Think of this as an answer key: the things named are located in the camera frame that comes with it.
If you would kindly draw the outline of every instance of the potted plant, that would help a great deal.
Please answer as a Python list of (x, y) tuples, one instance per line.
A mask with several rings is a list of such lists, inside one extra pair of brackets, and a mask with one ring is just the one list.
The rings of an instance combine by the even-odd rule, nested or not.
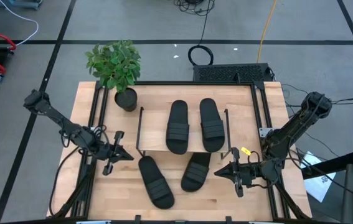
[(109, 89), (116, 88), (115, 103), (126, 111), (136, 109), (138, 95), (128, 86), (140, 77), (140, 55), (131, 40), (120, 40), (86, 52), (89, 74)]

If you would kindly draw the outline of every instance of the wooden table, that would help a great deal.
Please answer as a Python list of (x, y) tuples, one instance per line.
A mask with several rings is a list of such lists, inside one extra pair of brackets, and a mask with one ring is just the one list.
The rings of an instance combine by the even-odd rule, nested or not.
[[(71, 115), (74, 123), (87, 125), (95, 82), (81, 82), (75, 97)], [(222, 221), (231, 216), (233, 221), (272, 220), (268, 192), (265, 189), (244, 187), (244, 196), (238, 198), (234, 185), (230, 180), (214, 176), (214, 172), (227, 165), (232, 160), (229, 154), (224, 160), (213, 155), (210, 170), (204, 186), (194, 193), (181, 189), (181, 178), (192, 151), (200, 151), (199, 144), (189, 145), (184, 155), (175, 155), (164, 148), (164, 133), (161, 128), (166, 126), (171, 103), (174, 100), (184, 100), (189, 106), (189, 123), (191, 134), (199, 134), (199, 102), (203, 98), (215, 100), (220, 114), (228, 109), (230, 118), (230, 139), (234, 147), (246, 147), (251, 151), (260, 152), (257, 124), (253, 110), (252, 96), (249, 86), (134, 86), (138, 93), (138, 108), (134, 112), (125, 112), (116, 106), (114, 91), (110, 91), (104, 124), (107, 135), (113, 141), (115, 131), (125, 132), (121, 144), (135, 158), (133, 161), (121, 161), (115, 164), (113, 173), (101, 174), (105, 162), (100, 161), (96, 167), (96, 177), (93, 184), (92, 200), (88, 218), (91, 220), (134, 220), (135, 215), (141, 215), (142, 220), (201, 220)], [(270, 109), (271, 121), (274, 127), (282, 127), (288, 121), (288, 114), (278, 82), (265, 83), (265, 91)], [(260, 92), (257, 91), (262, 123), (265, 123)], [(146, 155), (153, 157), (162, 174), (165, 176), (174, 196), (175, 204), (169, 210), (156, 208), (148, 198), (138, 169), (140, 155), (135, 149), (139, 121), (139, 108), (144, 107), (141, 127), (141, 149), (154, 149)], [(99, 112), (95, 115), (97, 124)], [(61, 160), (73, 149), (64, 149)], [(240, 153), (240, 163), (247, 162), (247, 157)], [(54, 211), (68, 199), (75, 188), (80, 155), (75, 153), (64, 164), (59, 174), (54, 195)], [(311, 216), (308, 198), (304, 188), (301, 171), (291, 161), (286, 161), (283, 169), (285, 188), (302, 209)], [(266, 185), (257, 178), (255, 184)], [(280, 195), (275, 189), (275, 197), (279, 217), (283, 216)]]

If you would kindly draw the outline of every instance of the white cable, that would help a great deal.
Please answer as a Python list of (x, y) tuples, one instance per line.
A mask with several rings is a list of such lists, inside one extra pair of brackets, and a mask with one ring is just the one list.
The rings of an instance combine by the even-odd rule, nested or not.
[(39, 24), (38, 24), (37, 21), (17, 15), (16, 13), (12, 12), (12, 11), (7, 7), (7, 5), (2, 2), (2, 0), (0, 0), (0, 2), (2, 3), (2, 5), (3, 5), (11, 14), (17, 16), (17, 17), (20, 18), (20, 19), (27, 20), (27, 21), (30, 21), (30, 22), (35, 22), (35, 24), (37, 25), (37, 29), (35, 30), (35, 32), (32, 33), (29, 37), (27, 37), (27, 39), (25, 39), (25, 40), (23, 40), (22, 42), (19, 42), (18, 44), (16, 44), (16, 46), (18, 46), (18, 45), (20, 45), (20, 44), (23, 44), (25, 41), (29, 40), (33, 35), (35, 35), (35, 34), (38, 32), (38, 30), (39, 30)]

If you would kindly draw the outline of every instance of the paper sheet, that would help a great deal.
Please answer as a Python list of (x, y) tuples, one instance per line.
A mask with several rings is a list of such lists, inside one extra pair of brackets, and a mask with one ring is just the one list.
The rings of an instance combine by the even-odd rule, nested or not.
[[(305, 154), (304, 159), (311, 165), (321, 162), (320, 159), (318, 159), (309, 151)], [(335, 175), (336, 173), (328, 174), (331, 179), (334, 179)], [(331, 185), (331, 180), (329, 180), (326, 176), (307, 179), (304, 182), (307, 193), (312, 195), (312, 197), (314, 197), (319, 202), (323, 201), (328, 188)]]

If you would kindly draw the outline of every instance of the black slide sandal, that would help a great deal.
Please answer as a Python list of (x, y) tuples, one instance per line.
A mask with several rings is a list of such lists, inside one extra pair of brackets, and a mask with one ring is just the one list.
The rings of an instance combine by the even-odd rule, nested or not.
[(207, 178), (211, 153), (195, 152), (184, 171), (182, 189), (186, 192), (199, 190)]
[(150, 156), (142, 157), (139, 160), (139, 170), (153, 205), (160, 209), (171, 208), (175, 203), (174, 195), (154, 159)]
[(225, 143), (224, 122), (213, 99), (200, 102), (202, 143), (208, 152), (217, 152)]
[(187, 103), (176, 100), (171, 106), (166, 128), (166, 146), (175, 154), (184, 154), (189, 145)]

